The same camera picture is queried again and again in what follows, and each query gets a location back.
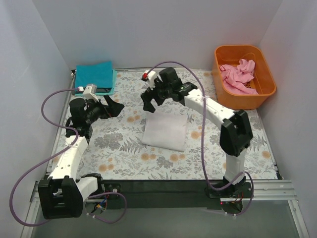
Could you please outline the white t shirt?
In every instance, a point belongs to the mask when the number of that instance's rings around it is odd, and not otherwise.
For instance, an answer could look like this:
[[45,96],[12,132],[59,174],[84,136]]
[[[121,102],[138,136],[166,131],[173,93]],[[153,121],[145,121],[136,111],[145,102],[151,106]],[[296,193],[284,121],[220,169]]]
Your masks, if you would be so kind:
[[186,134],[186,116],[161,112],[147,113],[142,143],[183,152]]

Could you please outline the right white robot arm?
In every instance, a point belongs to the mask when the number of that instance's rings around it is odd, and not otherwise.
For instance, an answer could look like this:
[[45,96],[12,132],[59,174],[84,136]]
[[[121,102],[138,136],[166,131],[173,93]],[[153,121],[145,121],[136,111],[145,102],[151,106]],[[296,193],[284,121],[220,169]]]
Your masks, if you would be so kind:
[[145,71],[142,80],[148,87],[141,94],[144,111],[155,111],[151,101],[162,105],[167,99],[179,102],[185,107],[195,110],[210,120],[220,130],[220,147],[226,155],[226,170],[221,182],[211,185],[209,191],[218,195],[235,197],[242,192],[246,182],[244,171],[246,150],[253,138],[249,117],[246,111],[234,111],[222,106],[207,97],[202,87],[191,82],[183,83],[172,67],[165,68],[159,73]]

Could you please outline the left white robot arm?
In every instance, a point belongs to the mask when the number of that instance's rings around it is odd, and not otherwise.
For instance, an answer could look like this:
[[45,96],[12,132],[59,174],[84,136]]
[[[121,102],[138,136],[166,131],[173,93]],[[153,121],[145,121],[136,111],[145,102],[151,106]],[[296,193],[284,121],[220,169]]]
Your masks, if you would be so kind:
[[84,201],[89,197],[101,198],[105,194],[102,176],[87,174],[76,179],[78,167],[87,149],[93,129],[99,119],[117,117],[124,105],[104,96],[99,99],[76,98],[70,101],[71,117],[66,122],[65,151],[47,179],[38,184],[42,213],[45,219],[77,218],[82,214]]

